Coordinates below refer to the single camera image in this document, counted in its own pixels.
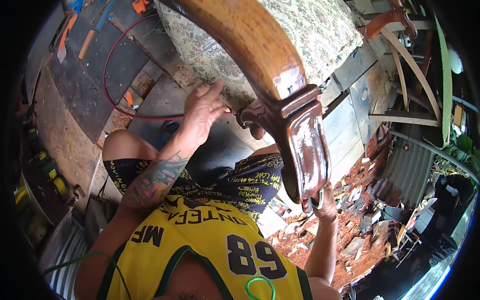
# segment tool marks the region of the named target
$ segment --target orange tag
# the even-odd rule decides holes
[[[130,92],[127,92],[127,102],[128,105],[133,106],[132,94]]]

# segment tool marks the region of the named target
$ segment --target tattooed arm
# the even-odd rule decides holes
[[[213,122],[225,107],[218,95],[223,81],[212,87],[196,88],[185,100],[185,114],[175,136],[156,159],[128,187],[120,206],[90,252],[103,251],[113,256],[143,220],[165,199],[173,183],[197,148],[207,140]],[[104,256],[93,256],[80,263],[75,281],[78,299],[94,299],[109,264]]]

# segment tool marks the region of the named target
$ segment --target green spool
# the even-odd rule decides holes
[[[63,199],[67,196],[69,187],[68,182],[63,175],[58,174],[58,176],[52,181],[52,185],[53,191],[58,197]]]
[[[37,164],[41,165],[50,159],[50,155],[46,149],[41,149],[40,152],[35,155],[35,159]]]
[[[59,168],[55,163],[55,160],[48,159],[41,167],[40,170],[48,178],[48,181],[53,181],[59,174]]]
[[[29,144],[33,144],[38,141],[38,128],[36,126],[28,129],[27,139]]]

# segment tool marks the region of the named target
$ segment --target yellow jersey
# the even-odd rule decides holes
[[[143,221],[113,259],[133,299],[162,296],[185,252],[208,268],[224,299],[250,299],[247,281],[268,278],[276,299],[312,299],[305,271],[277,253],[255,221],[225,201],[168,195]],[[256,297],[269,300],[267,284],[252,283]],[[120,275],[108,266],[97,299],[128,299]]]

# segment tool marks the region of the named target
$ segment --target man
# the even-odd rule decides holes
[[[184,169],[224,111],[222,88],[218,81],[187,97],[183,121],[160,151],[127,131],[107,138],[104,164],[123,198],[90,252],[112,257],[132,299],[249,299],[245,285],[258,276],[273,284],[276,299],[341,299],[330,287],[337,233],[330,184],[322,209],[314,211],[320,225],[301,270],[265,241],[254,220],[281,183],[283,161],[275,145],[240,161],[210,187],[196,184]],[[80,263],[78,299],[128,299],[126,288],[107,257]],[[265,282],[249,289],[260,299],[272,297]]]

